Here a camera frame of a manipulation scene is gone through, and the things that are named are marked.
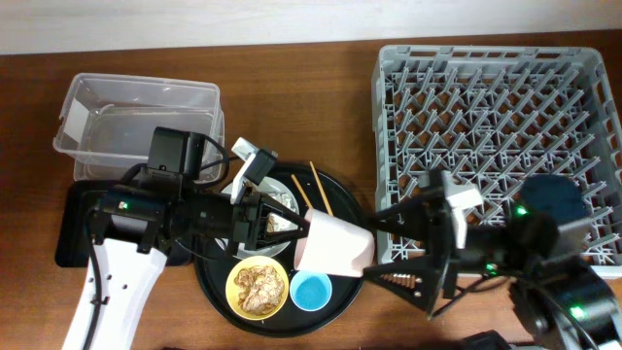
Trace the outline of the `white napkin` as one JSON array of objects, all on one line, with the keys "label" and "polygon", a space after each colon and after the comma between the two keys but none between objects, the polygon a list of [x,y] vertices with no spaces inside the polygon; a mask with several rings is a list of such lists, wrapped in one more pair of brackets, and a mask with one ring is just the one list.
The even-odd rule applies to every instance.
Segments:
[{"label": "white napkin", "polygon": [[279,203],[298,214],[298,206],[295,198],[286,192],[274,192],[270,196]]}]

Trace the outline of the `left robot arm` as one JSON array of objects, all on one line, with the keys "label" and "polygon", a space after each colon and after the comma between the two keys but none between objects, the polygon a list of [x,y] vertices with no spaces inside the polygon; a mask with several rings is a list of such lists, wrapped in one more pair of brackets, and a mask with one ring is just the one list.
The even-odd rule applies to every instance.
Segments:
[{"label": "left robot arm", "polygon": [[227,151],[213,138],[157,127],[147,162],[127,170],[79,219],[87,273],[64,348],[130,348],[171,248],[186,236],[226,239],[227,257],[240,246],[264,249],[307,236],[308,221],[254,189],[275,165],[275,153],[239,139],[244,166],[231,192],[211,192],[218,180],[198,180],[209,143],[228,164]]}]

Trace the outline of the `food scraps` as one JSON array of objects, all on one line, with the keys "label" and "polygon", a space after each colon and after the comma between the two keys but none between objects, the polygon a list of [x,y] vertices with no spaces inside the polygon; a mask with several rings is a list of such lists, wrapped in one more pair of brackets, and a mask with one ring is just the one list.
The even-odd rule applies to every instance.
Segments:
[{"label": "food scraps", "polygon": [[282,300],[285,282],[271,265],[242,268],[234,283],[240,288],[238,304],[244,312],[255,316],[269,314]]}]

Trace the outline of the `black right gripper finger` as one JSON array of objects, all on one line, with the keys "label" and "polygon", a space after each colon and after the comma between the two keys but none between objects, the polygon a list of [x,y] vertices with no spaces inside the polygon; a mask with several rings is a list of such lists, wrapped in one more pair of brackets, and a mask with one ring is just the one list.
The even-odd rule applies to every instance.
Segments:
[{"label": "black right gripper finger", "polygon": [[367,267],[363,279],[431,314],[439,294],[440,269],[431,256],[423,256]]},{"label": "black right gripper finger", "polygon": [[426,233],[431,222],[427,204],[432,200],[431,193],[418,194],[390,208],[367,217],[370,228],[388,233]]}]

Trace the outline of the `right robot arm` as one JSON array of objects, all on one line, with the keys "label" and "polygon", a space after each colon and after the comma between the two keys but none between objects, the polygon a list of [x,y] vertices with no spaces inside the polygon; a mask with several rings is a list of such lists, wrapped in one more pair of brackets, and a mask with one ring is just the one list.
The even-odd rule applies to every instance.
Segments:
[{"label": "right robot arm", "polygon": [[432,170],[419,192],[373,215],[373,228],[418,241],[418,258],[363,271],[376,284],[436,319],[482,284],[507,278],[514,314],[538,349],[618,349],[621,306],[582,258],[591,220],[578,187],[536,175],[519,188],[501,226],[474,226],[467,210],[482,204],[473,184]]}]

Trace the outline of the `blue plastic cup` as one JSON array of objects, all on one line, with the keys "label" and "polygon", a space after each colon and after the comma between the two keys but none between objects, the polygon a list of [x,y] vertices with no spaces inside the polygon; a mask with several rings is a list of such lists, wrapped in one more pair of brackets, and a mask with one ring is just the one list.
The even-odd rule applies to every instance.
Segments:
[{"label": "blue plastic cup", "polygon": [[290,297],[301,310],[315,312],[324,308],[332,296],[332,284],[324,273],[299,271],[290,284]]}]

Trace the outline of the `yellow bowl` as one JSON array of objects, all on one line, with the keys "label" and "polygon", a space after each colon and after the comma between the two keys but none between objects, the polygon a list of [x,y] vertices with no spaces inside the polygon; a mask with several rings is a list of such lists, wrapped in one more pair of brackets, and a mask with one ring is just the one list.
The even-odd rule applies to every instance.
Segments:
[{"label": "yellow bowl", "polygon": [[[237,287],[234,283],[234,278],[236,277],[236,275],[242,268],[249,268],[255,265],[273,266],[285,282],[285,290],[282,294],[281,303],[275,309],[273,309],[269,314],[266,314],[263,316],[255,316],[247,312],[244,312],[241,309],[241,307],[238,304],[238,293],[240,292],[240,288]],[[226,279],[226,283],[225,283],[225,296],[226,296],[228,305],[232,308],[232,310],[234,311],[236,315],[240,316],[241,318],[245,320],[260,321],[260,320],[265,320],[265,319],[268,319],[274,316],[284,306],[284,304],[286,303],[288,299],[289,286],[290,286],[289,276],[286,270],[284,269],[284,267],[282,267],[277,261],[275,261],[272,258],[264,257],[264,256],[254,256],[254,257],[250,257],[245,260],[242,260],[230,271]]]}]

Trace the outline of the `pink plastic cup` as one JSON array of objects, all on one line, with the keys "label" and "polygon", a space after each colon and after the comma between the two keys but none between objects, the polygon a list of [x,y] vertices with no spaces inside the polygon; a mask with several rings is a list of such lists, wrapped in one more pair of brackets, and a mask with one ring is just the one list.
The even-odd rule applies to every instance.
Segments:
[{"label": "pink plastic cup", "polygon": [[362,227],[309,209],[308,235],[296,242],[294,269],[328,275],[361,278],[375,253],[373,234]]}]

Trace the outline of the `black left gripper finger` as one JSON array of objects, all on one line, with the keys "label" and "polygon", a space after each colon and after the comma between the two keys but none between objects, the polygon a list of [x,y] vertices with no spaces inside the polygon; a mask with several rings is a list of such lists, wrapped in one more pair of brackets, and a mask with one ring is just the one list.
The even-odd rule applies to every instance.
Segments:
[{"label": "black left gripper finger", "polygon": [[267,228],[268,217],[270,215],[287,220],[298,228],[310,227],[310,223],[302,216],[296,214],[293,210],[269,195],[259,193],[257,226],[260,228]]},{"label": "black left gripper finger", "polygon": [[252,248],[254,250],[261,250],[268,247],[276,246],[286,242],[296,241],[301,238],[306,238],[309,234],[309,226],[297,227],[292,230],[276,231],[276,232],[261,232],[257,235],[256,241]]}]

